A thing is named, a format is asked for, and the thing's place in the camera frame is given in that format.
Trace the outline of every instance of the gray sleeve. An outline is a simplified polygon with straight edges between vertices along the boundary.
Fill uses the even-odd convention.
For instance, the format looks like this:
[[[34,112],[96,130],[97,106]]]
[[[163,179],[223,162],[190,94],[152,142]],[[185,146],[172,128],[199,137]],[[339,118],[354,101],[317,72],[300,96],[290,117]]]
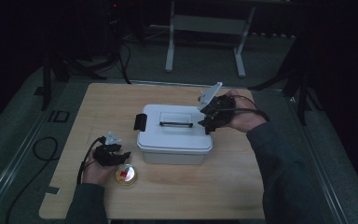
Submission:
[[[94,184],[76,186],[74,199],[66,214],[65,223],[107,223],[103,205],[104,188]]]
[[[272,123],[247,133],[263,178],[263,208],[270,223],[325,223],[304,158],[284,141]]]

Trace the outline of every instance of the container lid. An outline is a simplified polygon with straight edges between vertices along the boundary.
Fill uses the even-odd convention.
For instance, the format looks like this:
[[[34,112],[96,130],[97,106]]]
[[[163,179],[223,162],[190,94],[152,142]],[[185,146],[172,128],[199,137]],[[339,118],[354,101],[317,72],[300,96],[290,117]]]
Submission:
[[[144,114],[146,128],[138,135],[142,151],[206,154],[211,150],[212,137],[198,124],[205,115],[195,106],[146,105]]]

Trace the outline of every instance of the white table leg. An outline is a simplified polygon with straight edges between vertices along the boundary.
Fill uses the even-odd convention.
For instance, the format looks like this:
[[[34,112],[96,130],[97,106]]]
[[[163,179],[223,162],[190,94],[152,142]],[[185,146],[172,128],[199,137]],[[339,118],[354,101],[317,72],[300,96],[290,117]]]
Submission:
[[[165,71],[166,72],[171,72],[172,68],[173,68],[173,54],[175,51],[175,45],[173,44],[173,31],[174,31],[173,22],[174,22],[174,17],[175,17],[174,6],[175,6],[175,1],[172,0],[171,1],[171,20],[170,20],[170,44],[168,46],[167,62],[165,63]]]
[[[237,64],[237,70],[238,70],[239,77],[246,76],[241,53],[242,53],[243,46],[245,45],[246,36],[248,35],[249,27],[252,23],[252,18],[254,16],[254,14],[255,14],[255,7],[252,7],[251,11],[249,13],[248,20],[243,27],[243,31],[241,34],[241,42],[236,48],[234,48],[234,57],[235,57],[235,62]]]

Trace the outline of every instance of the plastic box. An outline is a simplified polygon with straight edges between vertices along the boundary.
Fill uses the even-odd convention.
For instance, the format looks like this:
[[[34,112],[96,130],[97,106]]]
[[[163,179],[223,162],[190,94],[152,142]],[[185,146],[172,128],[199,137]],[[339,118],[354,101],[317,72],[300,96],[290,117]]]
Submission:
[[[149,163],[202,164],[213,140],[198,124],[204,115],[195,106],[146,105],[145,131],[138,134],[138,147]]]

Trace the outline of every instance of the black tripod leg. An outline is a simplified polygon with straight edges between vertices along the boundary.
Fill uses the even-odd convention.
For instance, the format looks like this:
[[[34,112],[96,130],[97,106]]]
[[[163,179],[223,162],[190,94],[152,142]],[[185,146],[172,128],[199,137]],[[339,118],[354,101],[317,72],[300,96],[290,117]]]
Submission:
[[[298,99],[297,116],[300,119],[302,125],[307,125],[305,122],[305,107],[307,102],[307,91],[308,91],[308,79],[310,77],[309,71],[305,71],[302,83],[300,87],[300,95]]]
[[[289,77],[283,87],[282,93],[284,96],[292,97],[295,95],[298,88],[301,86],[303,75],[300,71],[296,70],[293,75]]]
[[[48,56],[43,61],[43,105],[42,110],[46,110],[51,100],[51,73]]]
[[[48,55],[48,61],[57,80],[67,82],[70,76],[62,59],[51,51]]]
[[[288,71],[286,73],[282,73],[282,74],[278,74],[277,76],[273,77],[272,79],[269,79],[261,84],[258,84],[256,86],[253,86],[253,87],[248,87],[248,90],[251,90],[251,91],[261,91],[265,88],[267,88],[268,86],[272,85],[272,84],[275,84],[287,77],[291,77],[292,74],[294,73],[295,71],[294,70],[291,70],[291,71]]]
[[[86,76],[92,77],[94,79],[106,79],[106,77],[101,77],[96,73],[90,71],[83,64],[78,63],[76,60],[67,57],[62,57],[62,58],[69,64],[69,66],[72,66],[73,68],[77,69],[79,72],[83,73]]]

